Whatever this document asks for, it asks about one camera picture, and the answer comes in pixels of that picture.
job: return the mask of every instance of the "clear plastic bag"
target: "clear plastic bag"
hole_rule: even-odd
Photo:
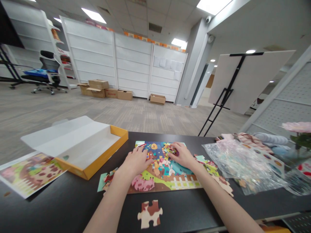
[[[245,195],[284,187],[265,159],[237,140],[222,140],[202,145],[225,178],[234,178]]]

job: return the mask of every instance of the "striped cloth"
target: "striped cloth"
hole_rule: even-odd
[[[247,144],[247,145],[253,146],[255,148],[258,148],[260,150],[266,151],[271,155],[274,154],[273,151],[269,147],[263,145],[262,142],[255,136],[252,136],[252,135],[246,134],[246,133],[238,133],[237,137],[239,138],[240,142],[242,142],[244,144]]]

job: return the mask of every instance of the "pegboard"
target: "pegboard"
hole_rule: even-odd
[[[284,88],[277,99],[311,104],[311,62]]]
[[[310,120],[311,106],[275,99],[254,122],[254,125],[262,127],[273,134],[289,138],[291,134],[281,128],[282,123],[299,121],[306,122]]]

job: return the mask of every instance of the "black office chair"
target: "black office chair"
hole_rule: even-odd
[[[42,63],[41,69],[45,70],[57,70],[60,67],[60,63],[54,58],[54,53],[49,52],[49,51],[40,51],[40,61]],[[41,83],[45,83],[46,87],[40,87],[40,84],[36,84],[37,88],[34,89],[31,93],[36,93],[36,91],[41,91],[43,89],[48,89],[51,91],[51,94],[54,95],[53,89],[56,90],[63,90],[65,93],[67,91],[65,89],[59,88],[59,83],[60,81],[60,74],[59,73],[54,73],[54,72],[48,72],[47,73],[48,78],[40,77],[40,76],[34,76],[34,75],[23,75],[21,78],[31,80],[31,81],[37,81]]]

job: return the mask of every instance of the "fluorescent light panel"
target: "fluorescent light panel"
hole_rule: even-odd
[[[94,11],[90,11],[84,8],[81,8],[91,19],[102,22],[102,23],[106,23],[106,21],[102,18],[102,16],[100,16],[99,13],[94,12]]]
[[[217,15],[232,0],[201,0],[197,8],[204,10],[212,15]]]
[[[173,41],[172,41],[173,45],[177,45],[177,46],[180,46],[180,47],[183,46],[185,43],[186,43],[185,41],[180,40],[180,39],[176,39],[176,38],[174,38]]]
[[[62,23],[62,21],[58,18],[54,18],[55,20],[57,20],[58,22]]]

